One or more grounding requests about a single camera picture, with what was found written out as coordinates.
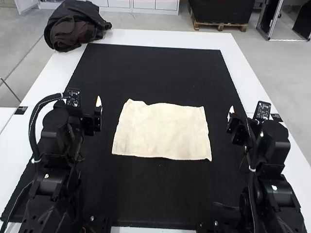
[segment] gray floor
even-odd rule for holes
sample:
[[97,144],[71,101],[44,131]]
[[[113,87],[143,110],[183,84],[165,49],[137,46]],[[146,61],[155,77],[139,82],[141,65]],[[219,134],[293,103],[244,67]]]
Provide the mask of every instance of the gray floor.
[[[21,17],[16,9],[0,8],[0,76],[7,78],[20,99],[24,98],[53,53],[41,38],[51,13],[49,10],[32,10]],[[114,28],[194,31],[184,3],[181,3],[178,16],[101,14],[112,22]],[[225,28],[224,33],[233,34],[311,164],[311,150],[308,147],[311,131],[311,42],[266,42],[256,31],[258,17],[256,13],[252,15],[246,33],[236,28]],[[273,38],[297,37],[288,26],[288,20],[283,14],[277,22]],[[206,27],[197,33],[216,31],[215,27]],[[18,101],[4,85],[0,86],[1,106],[18,106]]]

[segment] white towel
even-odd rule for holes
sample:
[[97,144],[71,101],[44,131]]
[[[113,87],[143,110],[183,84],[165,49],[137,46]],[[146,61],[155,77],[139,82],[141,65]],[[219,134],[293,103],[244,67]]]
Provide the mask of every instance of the white towel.
[[147,105],[129,99],[120,115],[112,153],[211,161],[204,107]]

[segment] white table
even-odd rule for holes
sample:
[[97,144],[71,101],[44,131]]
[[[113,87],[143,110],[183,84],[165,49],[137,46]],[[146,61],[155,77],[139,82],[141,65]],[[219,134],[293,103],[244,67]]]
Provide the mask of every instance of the white table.
[[15,111],[16,108],[6,108],[6,107],[0,108],[0,133],[2,132],[6,124],[9,122]]
[[[252,116],[258,100],[272,103],[233,36],[229,33],[113,29],[107,32],[103,40],[97,41],[96,43],[220,50],[245,111]],[[0,193],[0,212],[4,210],[32,153],[27,136],[31,109],[33,109],[39,100],[47,95],[64,91],[85,48],[86,45],[83,45],[81,48],[68,53],[54,53],[21,103],[21,106],[29,106],[30,108],[26,111],[25,115],[14,115],[2,134],[0,134],[0,154],[2,159],[0,165],[0,184],[3,190]],[[42,118],[52,109],[52,105],[52,103],[47,105],[40,113],[36,128],[38,140],[42,130]],[[271,112],[277,113],[273,104]],[[304,216],[306,227],[311,231],[311,201],[309,198],[311,193],[311,182],[309,181],[311,168],[292,135],[290,135],[289,139],[291,150],[285,161],[283,174],[295,191],[301,205],[301,212]],[[9,229],[11,232],[16,232],[19,224],[12,225],[13,227]],[[146,232],[144,229],[133,228],[113,228],[112,231],[114,233]],[[185,231],[176,230],[175,232],[180,233]]]

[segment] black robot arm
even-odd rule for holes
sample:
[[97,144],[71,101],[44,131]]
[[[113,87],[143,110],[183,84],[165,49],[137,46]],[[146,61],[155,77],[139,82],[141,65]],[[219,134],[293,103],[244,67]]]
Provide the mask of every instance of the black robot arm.
[[[53,110],[43,119],[39,150],[35,122],[40,110],[55,100]],[[101,112],[100,103],[95,106],[94,115],[84,114],[80,91],[75,89],[45,97],[36,105],[29,123],[35,177],[24,189],[29,191],[29,200],[20,233],[81,231],[83,192],[80,171],[76,165],[84,160],[80,153],[83,137],[93,136],[95,131],[101,130]],[[7,222],[3,224],[1,233],[6,226]]]
[[[297,197],[281,174],[291,147],[288,130],[269,120],[270,108],[259,101],[252,119],[229,113],[227,133],[233,144],[244,147],[253,183],[243,190],[239,207],[213,203],[214,232],[307,232]],[[255,136],[253,142],[248,131]]]

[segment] pallet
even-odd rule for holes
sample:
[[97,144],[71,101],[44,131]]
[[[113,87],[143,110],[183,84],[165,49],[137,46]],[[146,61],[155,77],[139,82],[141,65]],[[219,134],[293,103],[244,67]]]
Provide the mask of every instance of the pallet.
[[189,13],[190,13],[190,18],[192,20],[192,23],[193,23],[193,27],[196,31],[199,30],[199,26],[210,26],[210,25],[216,25],[217,26],[217,30],[219,32],[222,32],[222,30],[224,29],[224,26],[231,26],[231,27],[239,27],[240,28],[240,31],[241,32],[246,32],[246,29],[247,29],[247,23],[245,24],[236,24],[236,23],[208,23],[208,22],[198,22],[195,20],[195,17],[194,17],[194,14],[193,14],[193,11],[191,9],[191,6],[190,6],[190,3],[188,3],[188,10],[189,10]]

